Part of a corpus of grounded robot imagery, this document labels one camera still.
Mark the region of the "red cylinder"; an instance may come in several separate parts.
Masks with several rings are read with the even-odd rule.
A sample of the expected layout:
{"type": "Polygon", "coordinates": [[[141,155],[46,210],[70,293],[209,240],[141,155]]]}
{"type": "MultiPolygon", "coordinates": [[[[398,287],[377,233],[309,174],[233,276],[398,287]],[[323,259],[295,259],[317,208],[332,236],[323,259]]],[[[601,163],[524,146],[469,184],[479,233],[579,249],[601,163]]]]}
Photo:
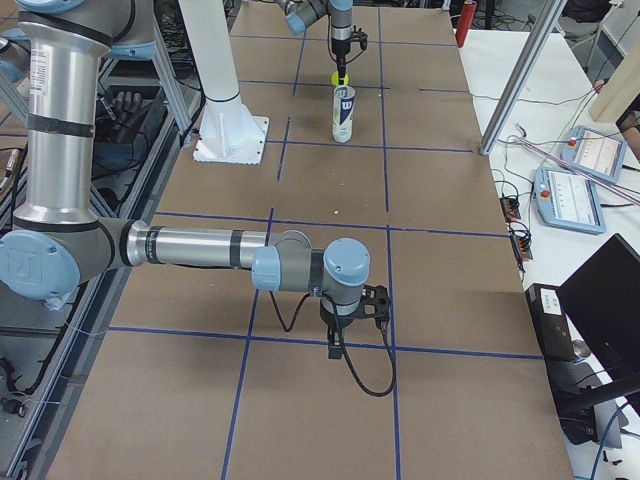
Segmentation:
{"type": "Polygon", "coordinates": [[[465,0],[462,4],[460,17],[455,32],[456,44],[459,48],[462,48],[465,44],[468,31],[471,28],[475,16],[476,7],[477,2],[474,0],[465,0]]]}

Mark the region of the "aluminium frame post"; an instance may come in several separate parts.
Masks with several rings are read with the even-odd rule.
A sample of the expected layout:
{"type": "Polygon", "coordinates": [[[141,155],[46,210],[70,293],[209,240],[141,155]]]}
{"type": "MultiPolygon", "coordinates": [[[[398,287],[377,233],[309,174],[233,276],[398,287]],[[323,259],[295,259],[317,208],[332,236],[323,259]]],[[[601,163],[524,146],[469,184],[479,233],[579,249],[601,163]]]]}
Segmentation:
{"type": "Polygon", "coordinates": [[[514,69],[482,136],[482,140],[479,145],[479,153],[481,155],[488,156],[497,143],[508,117],[520,97],[520,93],[524,88],[526,80],[540,56],[542,49],[544,48],[566,3],[566,0],[548,0],[544,3],[542,12],[533,26],[532,31],[528,35],[514,69]]]}

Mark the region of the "clear tennis ball can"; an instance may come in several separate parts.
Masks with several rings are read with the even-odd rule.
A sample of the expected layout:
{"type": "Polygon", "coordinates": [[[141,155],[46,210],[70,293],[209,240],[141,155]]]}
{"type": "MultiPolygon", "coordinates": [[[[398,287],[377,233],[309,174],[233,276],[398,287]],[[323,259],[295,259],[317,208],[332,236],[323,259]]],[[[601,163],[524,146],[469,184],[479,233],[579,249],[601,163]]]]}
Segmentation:
{"type": "Polygon", "coordinates": [[[349,85],[334,88],[332,135],[338,143],[346,143],[352,138],[355,89],[349,85]]]}

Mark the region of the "orange connector block upper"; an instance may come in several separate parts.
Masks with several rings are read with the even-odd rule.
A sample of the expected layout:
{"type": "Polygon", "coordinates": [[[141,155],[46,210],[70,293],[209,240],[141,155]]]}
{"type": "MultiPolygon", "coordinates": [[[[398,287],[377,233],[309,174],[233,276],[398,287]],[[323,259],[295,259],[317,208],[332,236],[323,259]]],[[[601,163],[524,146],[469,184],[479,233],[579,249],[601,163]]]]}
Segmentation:
{"type": "Polygon", "coordinates": [[[520,202],[518,197],[502,196],[500,199],[501,209],[506,222],[516,221],[521,219],[520,215],[520,202]]]}

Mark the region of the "black monitor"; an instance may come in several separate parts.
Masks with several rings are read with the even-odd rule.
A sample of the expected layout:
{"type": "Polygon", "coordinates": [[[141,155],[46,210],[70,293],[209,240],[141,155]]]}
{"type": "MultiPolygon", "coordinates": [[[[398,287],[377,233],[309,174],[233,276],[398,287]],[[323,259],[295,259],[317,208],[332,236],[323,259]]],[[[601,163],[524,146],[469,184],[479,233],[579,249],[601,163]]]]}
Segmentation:
{"type": "Polygon", "coordinates": [[[639,254],[612,235],[558,289],[561,306],[606,368],[639,371],[639,254]]]}

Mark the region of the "yellow tennis ball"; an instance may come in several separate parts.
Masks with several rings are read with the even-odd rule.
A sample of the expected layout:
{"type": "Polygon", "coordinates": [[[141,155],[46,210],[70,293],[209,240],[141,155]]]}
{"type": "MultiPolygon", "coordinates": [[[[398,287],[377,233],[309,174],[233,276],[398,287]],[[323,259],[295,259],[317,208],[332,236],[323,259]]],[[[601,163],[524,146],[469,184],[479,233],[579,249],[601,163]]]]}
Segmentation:
{"type": "Polygon", "coordinates": [[[331,84],[334,87],[347,86],[349,84],[349,75],[340,75],[338,71],[334,71],[331,75],[331,84]]]}

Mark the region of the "far teach pendant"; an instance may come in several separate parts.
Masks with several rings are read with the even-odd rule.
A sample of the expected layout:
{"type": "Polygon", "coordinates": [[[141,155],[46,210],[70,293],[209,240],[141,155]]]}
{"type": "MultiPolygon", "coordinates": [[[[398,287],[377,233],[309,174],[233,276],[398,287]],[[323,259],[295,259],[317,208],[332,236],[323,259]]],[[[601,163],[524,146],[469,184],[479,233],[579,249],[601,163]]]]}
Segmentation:
{"type": "Polygon", "coordinates": [[[561,158],[600,180],[616,183],[627,149],[624,139],[579,125],[569,133],[561,158]]]}

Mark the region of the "orange connector block lower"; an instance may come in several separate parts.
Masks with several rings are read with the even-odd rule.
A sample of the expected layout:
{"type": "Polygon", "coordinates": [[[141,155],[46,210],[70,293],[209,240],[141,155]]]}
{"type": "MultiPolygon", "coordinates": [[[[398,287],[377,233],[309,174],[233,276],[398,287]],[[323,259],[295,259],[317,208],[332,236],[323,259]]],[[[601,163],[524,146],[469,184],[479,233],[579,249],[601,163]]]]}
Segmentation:
{"type": "Polygon", "coordinates": [[[524,231],[512,231],[510,233],[511,245],[518,262],[531,261],[531,234],[524,231]]]}

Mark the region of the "teach pendant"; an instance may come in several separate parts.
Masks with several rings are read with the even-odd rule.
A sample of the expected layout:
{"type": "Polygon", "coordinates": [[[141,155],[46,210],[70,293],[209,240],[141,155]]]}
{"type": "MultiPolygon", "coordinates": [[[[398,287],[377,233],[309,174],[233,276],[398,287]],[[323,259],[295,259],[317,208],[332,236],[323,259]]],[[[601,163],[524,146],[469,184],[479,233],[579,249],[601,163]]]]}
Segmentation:
{"type": "Polygon", "coordinates": [[[583,176],[540,167],[534,178],[534,203],[546,226],[593,235],[606,231],[595,185],[583,176]]]}
{"type": "Polygon", "coordinates": [[[600,180],[616,183],[627,149],[624,139],[579,125],[569,133],[561,158],[600,180]]]}

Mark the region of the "near teach pendant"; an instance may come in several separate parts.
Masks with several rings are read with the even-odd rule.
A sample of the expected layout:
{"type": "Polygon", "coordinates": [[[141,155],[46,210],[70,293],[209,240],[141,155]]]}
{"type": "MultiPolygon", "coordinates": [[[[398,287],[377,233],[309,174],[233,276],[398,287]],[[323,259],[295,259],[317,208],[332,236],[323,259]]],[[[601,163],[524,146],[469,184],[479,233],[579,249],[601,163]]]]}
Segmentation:
{"type": "Polygon", "coordinates": [[[540,167],[534,178],[534,203],[546,226],[593,235],[606,231],[595,185],[583,176],[540,167]]]}

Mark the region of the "white pedestal column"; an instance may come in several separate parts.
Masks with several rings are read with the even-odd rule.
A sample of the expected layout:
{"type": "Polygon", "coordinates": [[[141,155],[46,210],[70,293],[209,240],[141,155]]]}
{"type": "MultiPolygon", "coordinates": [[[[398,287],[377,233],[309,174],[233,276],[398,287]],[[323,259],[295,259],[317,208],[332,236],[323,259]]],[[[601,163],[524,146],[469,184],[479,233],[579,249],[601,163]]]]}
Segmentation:
{"type": "Polygon", "coordinates": [[[194,160],[257,165],[269,119],[252,115],[242,101],[223,3],[179,5],[206,100],[194,160]]]}

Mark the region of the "orange connector block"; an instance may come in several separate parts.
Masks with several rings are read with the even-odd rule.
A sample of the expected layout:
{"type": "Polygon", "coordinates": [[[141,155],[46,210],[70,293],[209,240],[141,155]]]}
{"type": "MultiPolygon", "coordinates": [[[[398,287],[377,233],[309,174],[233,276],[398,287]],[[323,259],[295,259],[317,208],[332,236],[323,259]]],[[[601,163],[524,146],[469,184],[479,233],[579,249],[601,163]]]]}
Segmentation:
{"type": "Polygon", "coordinates": [[[520,215],[520,202],[518,197],[502,196],[500,199],[501,209],[506,222],[516,221],[521,219],[520,215]]]}
{"type": "Polygon", "coordinates": [[[518,262],[531,261],[531,234],[524,231],[512,231],[510,233],[511,245],[518,262]]]}

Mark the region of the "pink rod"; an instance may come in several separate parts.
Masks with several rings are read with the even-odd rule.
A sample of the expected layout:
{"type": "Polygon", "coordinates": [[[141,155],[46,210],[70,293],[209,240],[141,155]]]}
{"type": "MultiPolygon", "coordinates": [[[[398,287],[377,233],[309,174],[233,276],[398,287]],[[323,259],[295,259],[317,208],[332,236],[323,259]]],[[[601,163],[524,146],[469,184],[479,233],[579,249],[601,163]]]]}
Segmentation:
{"type": "Polygon", "coordinates": [[[605,182],[604,180],[601,180],[599,178],[597,178],[596,176],[594,176],[593,174],[590,174],[586,171],[580,170],[574,163],[565,161],[541,148],[539,148],[538,146],[536,146],[534,143],[530,142],[529,140],[525,139],[524,137],[517,137],[516,138],[516,143],[520,144],[521,146],[523,146],[525,149],[528,149],[538,155],[540,155],[542,158],[544,158],[545,160],[550,160],[552,162],[554,162],[555,164],[559,165],[560,167],[569,170],[570,172],[574,173],[574,174],[578,174],[583,176],[584,178],[586,178],[587,180],[590,180],[594,183],[596,183],[597,185],[601,186],[602,188],[604,188],[605,190],[609,191],[610,193],[614,194],[617,197],[620,197],[624,200],[626,200],[627,202],[631,203],[632,205],[638,206],[639,205],[639,199],[630,195],[629,193],[625,193],[621,187],[616,187],[613,186],[607,182],[605,182]]]}

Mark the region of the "black computer box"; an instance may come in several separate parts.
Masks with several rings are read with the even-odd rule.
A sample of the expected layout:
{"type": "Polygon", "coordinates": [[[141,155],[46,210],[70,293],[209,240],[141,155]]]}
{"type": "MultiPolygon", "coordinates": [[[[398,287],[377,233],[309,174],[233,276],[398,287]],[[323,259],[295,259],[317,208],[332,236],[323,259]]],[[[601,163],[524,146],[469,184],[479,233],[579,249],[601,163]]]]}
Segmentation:
{"type": "Polygon", "coordinates": [[[546,360],[575,358],[567,316],[552,285],[533,283],[525,292],[539,348],[546,360]]]}

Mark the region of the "wooden board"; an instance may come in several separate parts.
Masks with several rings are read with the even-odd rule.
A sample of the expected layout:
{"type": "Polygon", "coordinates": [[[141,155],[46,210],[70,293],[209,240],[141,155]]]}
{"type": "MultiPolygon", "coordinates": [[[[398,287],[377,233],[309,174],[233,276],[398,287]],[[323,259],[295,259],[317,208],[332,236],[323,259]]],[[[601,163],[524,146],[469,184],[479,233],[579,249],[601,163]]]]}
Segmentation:
{"type": "Polygon", "coordinates": [[[592,119],[600,123],[613,123],[639,96],[638,14],[616,39],[615,48],[623,59],[589,107],[592,119]]]}

